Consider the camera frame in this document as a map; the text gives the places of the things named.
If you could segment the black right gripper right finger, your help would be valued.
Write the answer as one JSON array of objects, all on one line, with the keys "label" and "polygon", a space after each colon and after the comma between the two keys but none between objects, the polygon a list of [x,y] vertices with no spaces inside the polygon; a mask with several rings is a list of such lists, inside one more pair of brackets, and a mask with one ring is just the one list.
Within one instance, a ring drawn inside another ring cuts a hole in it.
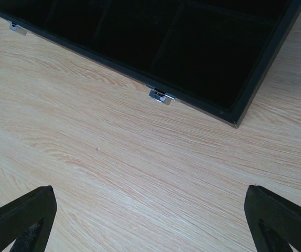
[{"label": "black right gripper right finger", "polygon": [[250,185],[245,216],[257,251],[301,251],[301,207],[262,187]]}]

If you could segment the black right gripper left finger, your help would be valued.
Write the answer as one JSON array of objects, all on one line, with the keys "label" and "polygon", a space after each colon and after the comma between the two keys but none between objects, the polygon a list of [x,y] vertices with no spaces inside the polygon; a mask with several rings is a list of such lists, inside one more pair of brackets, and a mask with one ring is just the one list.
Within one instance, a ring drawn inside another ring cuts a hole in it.
[{"label": "black right gripper left finger", "polygon": [[0,251],[45,251],[57,212],[52,186],[40,186],[0,207]]}]

